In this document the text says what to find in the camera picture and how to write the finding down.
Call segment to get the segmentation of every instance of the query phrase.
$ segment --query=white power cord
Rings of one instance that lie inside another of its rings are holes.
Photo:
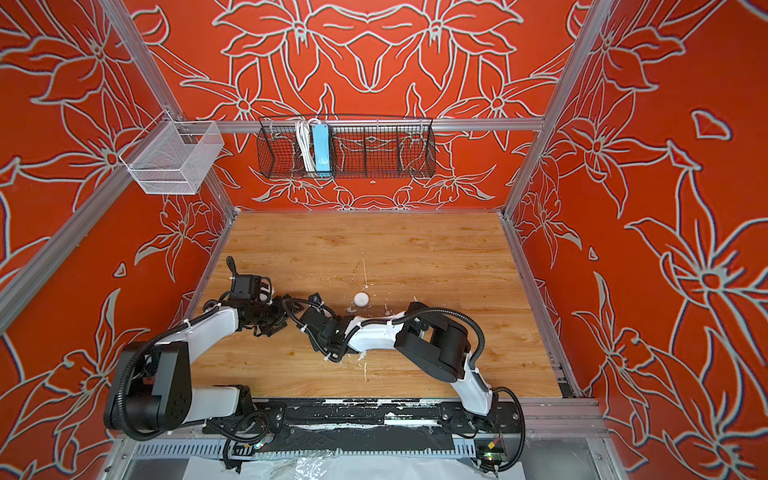
[[[309,121],[297,120],[296,121],[296,141],[299,142],[299,149],[301,150],[301,157],[304,159],[304,169],[308,172],[314,172],[315,159],[312,158],[312,152],[310,150],[310,122],[320,123],[317,118],[310,118]]]

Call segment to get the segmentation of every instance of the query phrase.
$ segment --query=wooden floor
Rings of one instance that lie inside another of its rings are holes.
[[[491,385],[560,396],[496,214],[241,214],[205,299],[229,290],[227,255],[239,273],[271,278],[277,294],[318,292],[338,314],[360,291],[371,298],[361,316],[397,313],[414,299],[460,310],[483,329],[477,365]],[[456,397],[396,351],[325,362],[292,323],[270,338],[243,331],[221,340],[192,365],[192,379],[248,385],[254,396]]]

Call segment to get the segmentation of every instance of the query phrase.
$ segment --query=white mesh basket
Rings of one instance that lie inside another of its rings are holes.
[[[128,171],[145,193],[196,194],[224,147],[219,127],[210,122],[196,144],[184,143],[173,122],[157,128],[149,145],[126,165]]]

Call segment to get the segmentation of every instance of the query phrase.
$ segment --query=white puck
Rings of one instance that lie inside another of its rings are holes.
[[[368,293],[365,292],[359,292],[355,294],[355,305],[357,306],[366,306],[368,305],[368,302],[370,301],[370,298],[368,297]]]

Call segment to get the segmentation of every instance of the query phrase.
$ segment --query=black wire basket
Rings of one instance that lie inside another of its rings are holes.
[[[323,115],[328,125],[330,171],[308,172],[296,139],[296,121],[316,115],[261,117],[259,172],[266,178],[430,178],[435,134],[430,118]],[[310,141],[310,151],[315,156]]]

